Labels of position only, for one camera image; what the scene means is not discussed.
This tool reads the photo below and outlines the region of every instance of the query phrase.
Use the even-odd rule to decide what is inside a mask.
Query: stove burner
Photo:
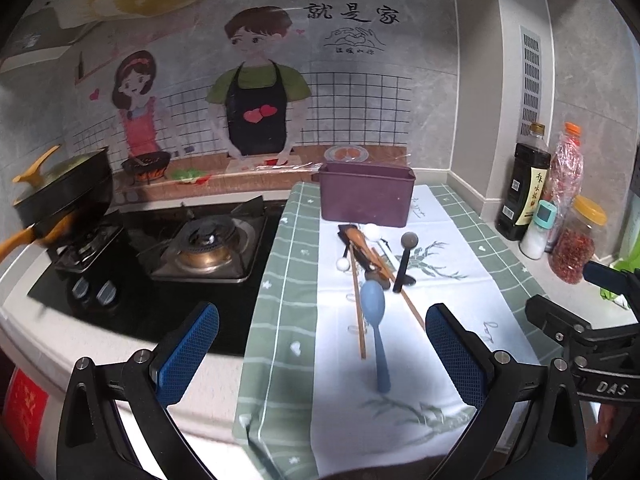
[[[203,254],[238,240],[236,225],[231,218],[207,217],[188,222],[178,234],[178,248],[193,254]]]
[[[184,270],[211,272],[233,259],[239,243],[240,234],[231,218],[187,222],[176,237],[177,263]]]
[[[122,231],[119,225],[100,225],[85,232],[60,254],[50,254],[58,270],[84,272]]]

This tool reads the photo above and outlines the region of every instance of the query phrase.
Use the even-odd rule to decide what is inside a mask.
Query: frying pan
[[[41,174],[41,165],[59,147],[51,148],[27,171],[14,178],[14,184],[30,184],[30,188],[14,202],[14,208],[24,227],[57,213],[89,191],[97,182],[111,176],[107,148],[76,155]]]
[[[106,148],[70,158],[41,175],[41,164],[57,148],[49,150],[14,179],[14,182],[29,182],[32,189],[14,203],[25,228],[0,244],[0,262],[15,248],[36,240],[47,249],[68,245],[95,226],[109,208],[113,197],[113,177]],[[103,159],[107,160],[107,171],[104,171]],[[98,168],[84,168],[86,165]],[[51,192],[53,189],[58,190],[55,196]],[[34,221],[25,224],[25,218]]]

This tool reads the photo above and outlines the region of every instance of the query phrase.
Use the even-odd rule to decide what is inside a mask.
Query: black stovetop
[[[202,218],[229,214],[236,205],[238,204],[215,204],[190,209],[196,218]],[[151,342],[159,342],[167,332],[178,328],[199,302],[209,301],[220,313],[220,330],[209,352],[243,356],[262,274],[283,208],[284,202],[265,202],[266,222],[262,241],[252,272],[242,283],[146,280],[145,286],[140,287],[139,280],[134,278],[136,273],[131,272],[132,278],[122,287],[125,293],[112,314],[78,314],[68,300],[69,277],[56,271],[52,264],[42,273],[28,296],[49,308],[94,326]],[[180,208],[126,212],[121,215],[134,246],[137,245],[136,239],[140,237],[141,227],[145,235],[170,237],[184,222],[184,213]]]

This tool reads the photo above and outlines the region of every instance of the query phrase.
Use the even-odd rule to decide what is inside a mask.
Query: orange bottle cap
[[[582,133],[582,128],[573,123],[564,123],[564,129],[567,133],[572,135],[580,135]]]

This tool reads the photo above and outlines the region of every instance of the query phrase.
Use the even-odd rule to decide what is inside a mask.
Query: red heart
[[[262,105],[260,107],[260,113],[262,114],[263,117],[272,116],[277,111],[278,109],[275,106],[271,106],[271,105]]]
[[[255,110],[247,110],[244,114],[242,114],[242,117],[244,117],[244,120],[249,123],[259,123],[262,120],[260,108],[256,108]]]

